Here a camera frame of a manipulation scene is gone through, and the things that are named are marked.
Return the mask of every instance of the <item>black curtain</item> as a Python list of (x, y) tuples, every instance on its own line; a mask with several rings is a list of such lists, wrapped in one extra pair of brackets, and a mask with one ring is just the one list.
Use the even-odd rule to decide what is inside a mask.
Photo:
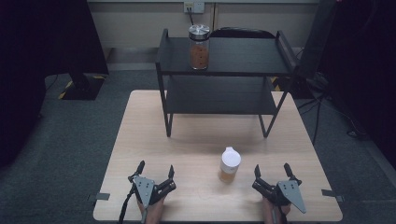
[(320, 70), (350, 116), (396, 167), (396, 3), (344, 0)]
[(69, 71), (108, 74), (86, 0), (0, 2), (0, 163), (33, 129), (44, 78)]

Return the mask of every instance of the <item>silver lid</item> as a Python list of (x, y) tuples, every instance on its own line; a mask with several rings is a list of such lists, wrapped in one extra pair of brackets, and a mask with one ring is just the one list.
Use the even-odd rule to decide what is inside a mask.
[(189, 29), (189, 37), (193, 40), (206, 40), (209, 38), (210, 29), (206, 25), (192, 25)]

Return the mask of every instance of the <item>black metal shelf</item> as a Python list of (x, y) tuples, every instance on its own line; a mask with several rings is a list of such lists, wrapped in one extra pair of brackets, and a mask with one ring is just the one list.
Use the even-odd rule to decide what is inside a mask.
[(166, 95), (170, 114), (274, 115), (266, 77), (171, 76)]
[[(187, 37), (163, 31), (156, 68), (167, 136), (174, 114), (236, 114), (258, 115), (267, 137), (298, 67), (282, 32), (276, 39), (212, 38), (205, 70), (190, 67), (188, 52)], [(163, 76), (169, 76), (166, 94)], [(269, 77), (291, 77), (277, 105)], [(262, 115), (273, 115), (267, 130)]]

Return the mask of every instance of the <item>shelf leg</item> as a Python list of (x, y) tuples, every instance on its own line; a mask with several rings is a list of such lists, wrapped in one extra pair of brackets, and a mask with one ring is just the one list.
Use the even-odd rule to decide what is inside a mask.
[(291, 85), (292, 85), (293, 82), (294, 82), (294, 79), (295, 79), (295, 75), (293, 74), (293, 76), (292, 76), (291, 79), (290, 79), (290, 82), (288, 83), (288, 86), (287, 86), (286, 89), (283, 91), (283, 94), (282, 94), (282, 97), (280, 98), (279, 103), (277, 104), (276, 112), (275, 112), (273, 118), (271, 119), (270, 125), (268, 126), (267, 132), (264, 134), (264, 137), (268, 137), (268, 134), (270, 133), (270, 131), (271, 131), (273, 125), (274, 125), (274, 122), (275, 122), (275, 119), (276, 119), (276, 117), (277, 117), (277, 114), (279, 113), (280, 107), (282, 107), (283, 102), (285, 101), (285, 98), (286, 98), (286, 96), (287, 96), (288, 93), (289, 93), (289, 90), (290, 90), (290, 88), (291, 88)]
[(170, 119), (168, 118), (168, 110), (166, 107), (166, 96), (165, 96), (165, 87), (163, 85), (163, 75), (161, 74), (161, 67), (158, 63), (155, 63), (156, 68), (157, 68), (157, 78), (158, 78), (158, 86), (160, 88), (160, 95), (161, 95), (161, 101), (163, 103), (163, 118), (165, 120), (165, 130), (166, 130), (166, 135), (168, 137), (171, 136), (172, 132), (172, 119), (173, 119), (173, 114), (171, 114)]
[(173, 121), (173, 114), (170, 114), (169, 115), (169, 121), (168, 121), (167, 125), (165, 124), (166, 125), (166, 135), (168, 137), (170, 137), (171, 133), (172, 133), (172, 121)]
[(262, 126), (262, 135), (264, 135), (264, 138), (268, 136), (268, 133), (265, 131), (265, 125), (264, 121), (262, 120), (262, 115), (259, 115), (259, 120), (260, 120), (260, 125)]

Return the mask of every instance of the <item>lower shelf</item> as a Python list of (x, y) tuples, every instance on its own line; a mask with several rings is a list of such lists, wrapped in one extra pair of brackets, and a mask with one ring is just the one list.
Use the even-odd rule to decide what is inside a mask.
[(273, 115), (276, 105), (267, 77), (170, 76), (168, 114)]

